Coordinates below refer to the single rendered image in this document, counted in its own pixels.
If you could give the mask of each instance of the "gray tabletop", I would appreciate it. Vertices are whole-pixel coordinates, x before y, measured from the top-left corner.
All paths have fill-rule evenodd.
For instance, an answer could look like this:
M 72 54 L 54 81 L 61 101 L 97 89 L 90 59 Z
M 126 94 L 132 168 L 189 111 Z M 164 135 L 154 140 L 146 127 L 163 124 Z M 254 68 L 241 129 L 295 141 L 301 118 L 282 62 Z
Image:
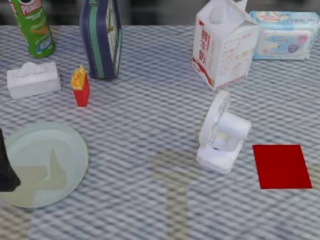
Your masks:
M 0 126 L 54 121 L 87 141 L 89 170 L 62 201 L 35 210 L 0 204 L 1 240 L 320 239 L 320 44 L 306 61 L 254 61 L 224 88 L 252 129 L 228 175 L 196 163 L 212 92 L 191 65 L 192 26 L 123 30 L 119 78 L 91 80 L 87 108 L 70 77 L 85 52 L 76 26 L 53 27 L 56 52 L 33 59 L 19 29 L 0 27 Z M 12 100 L 6 72 L 56 61 L 62 91 Z M 301 144 L 313 189 L 261 190 L 253 144 Z

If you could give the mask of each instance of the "white fan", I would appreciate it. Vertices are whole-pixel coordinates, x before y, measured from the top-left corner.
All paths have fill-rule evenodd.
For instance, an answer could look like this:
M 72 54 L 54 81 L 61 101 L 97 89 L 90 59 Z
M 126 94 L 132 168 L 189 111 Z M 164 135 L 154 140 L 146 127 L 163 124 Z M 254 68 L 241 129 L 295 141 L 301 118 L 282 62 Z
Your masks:
M 219 173 L 231 171 L 247 138 L 251 122 L 230 112 L 230 93 L 220 91 L 204 120 L 200 136 L 197 161 Z

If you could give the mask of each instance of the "light blue package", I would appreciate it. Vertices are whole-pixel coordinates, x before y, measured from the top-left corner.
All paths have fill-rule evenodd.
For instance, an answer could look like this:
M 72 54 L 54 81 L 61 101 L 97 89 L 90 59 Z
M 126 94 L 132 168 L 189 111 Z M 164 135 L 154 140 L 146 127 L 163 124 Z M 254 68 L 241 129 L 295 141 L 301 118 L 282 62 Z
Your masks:
M 254 59 L 304 60 L 318 37 L 320 18 L 315 12 L 252 11 L 261 32 Z

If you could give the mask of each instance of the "red mat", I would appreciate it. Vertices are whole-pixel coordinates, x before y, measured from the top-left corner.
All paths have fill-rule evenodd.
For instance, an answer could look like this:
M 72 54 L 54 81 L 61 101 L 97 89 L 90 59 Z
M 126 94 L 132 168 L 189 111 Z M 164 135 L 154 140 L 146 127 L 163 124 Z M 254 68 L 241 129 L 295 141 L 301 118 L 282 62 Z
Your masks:
M 262 189 L 310 189 L 300 145 L 254 145 L 253 152 Z

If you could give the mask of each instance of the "round plate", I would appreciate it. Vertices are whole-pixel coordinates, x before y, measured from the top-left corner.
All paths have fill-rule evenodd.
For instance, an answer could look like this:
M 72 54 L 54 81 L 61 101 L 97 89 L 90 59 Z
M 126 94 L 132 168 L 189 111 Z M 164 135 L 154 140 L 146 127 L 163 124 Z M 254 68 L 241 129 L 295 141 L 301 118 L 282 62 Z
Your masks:
M 229 108 L 231 101 L 230 93 L 221 90 L 216 95 L 205 120 L 199 135 L 199 143 L 201 146 L 213 143 L 216 137 L 217 124 L 222 114 Z
M 5 140 L 12 168 L 21 180 L 14 192 L 0 199 L 22 208 L 39 208 L 60 201 L 82 181 L 89 162 L 84 139 L 59 123 L 31 124 Z

